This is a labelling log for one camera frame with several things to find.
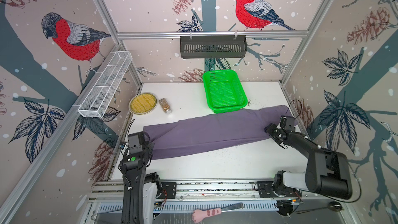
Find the purple trousers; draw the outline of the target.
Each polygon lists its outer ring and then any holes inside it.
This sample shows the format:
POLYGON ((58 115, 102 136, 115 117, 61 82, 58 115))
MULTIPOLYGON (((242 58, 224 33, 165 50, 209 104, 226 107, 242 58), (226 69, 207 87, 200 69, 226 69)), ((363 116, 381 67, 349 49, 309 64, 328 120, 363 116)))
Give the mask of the purple trousers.
POLYGON ((144 132, 154 143, 153 159, 168 159, 266 140, 265 128, 292 114, 287 106, 235 112, 148 125, 144 132))

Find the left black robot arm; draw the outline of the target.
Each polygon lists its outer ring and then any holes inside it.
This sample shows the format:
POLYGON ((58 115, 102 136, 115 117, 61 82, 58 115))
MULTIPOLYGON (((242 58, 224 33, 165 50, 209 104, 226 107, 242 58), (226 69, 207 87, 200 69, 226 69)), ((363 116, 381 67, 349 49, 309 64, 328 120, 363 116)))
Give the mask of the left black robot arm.
POLYGON ((144 185, 155 186, 155 197, 161 195, 163 188, 158 173, 146 174, 152 151, 152 144, 129 148, 129 154, 124 154, 118 165, 124 183, 122 224, 143 224, 153 216, 154 199, 149 200, 149 207, 144 206, 144 185))

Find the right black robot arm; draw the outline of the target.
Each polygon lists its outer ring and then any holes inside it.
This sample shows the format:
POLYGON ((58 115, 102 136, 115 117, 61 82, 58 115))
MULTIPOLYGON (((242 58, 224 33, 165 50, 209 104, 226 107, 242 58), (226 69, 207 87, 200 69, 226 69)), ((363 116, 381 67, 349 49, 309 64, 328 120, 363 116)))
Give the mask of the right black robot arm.
POLYGON ((273 183, 276 192, 294 188, 331 198, 352 197, 350 168, 344 154, 318 147, 305 135, 286 126, 278 128, 271 123, 264 130, 278 145, 290 146, 307 159, 303 173, 278 171, 273 183))

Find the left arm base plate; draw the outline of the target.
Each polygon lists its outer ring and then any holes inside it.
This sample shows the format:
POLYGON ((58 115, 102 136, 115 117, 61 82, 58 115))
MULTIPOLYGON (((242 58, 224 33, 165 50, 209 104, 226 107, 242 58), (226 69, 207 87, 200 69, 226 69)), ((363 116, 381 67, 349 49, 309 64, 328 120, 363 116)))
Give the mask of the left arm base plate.
POLYGON ((156 199, 175 199, 177 191, 176 182, 160 182, 156 183, 157 195, 156 199))

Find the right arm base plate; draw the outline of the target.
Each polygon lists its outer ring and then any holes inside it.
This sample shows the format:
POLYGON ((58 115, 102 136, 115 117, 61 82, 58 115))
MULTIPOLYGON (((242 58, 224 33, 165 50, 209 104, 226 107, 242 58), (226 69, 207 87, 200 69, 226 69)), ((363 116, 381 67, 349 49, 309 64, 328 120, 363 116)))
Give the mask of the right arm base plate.
POLYGON ((300 198, 301 193, 294 188, 275 187, 272 181, 258 181, 254 185, 254 190, 259 193, 260 198, 300 198))

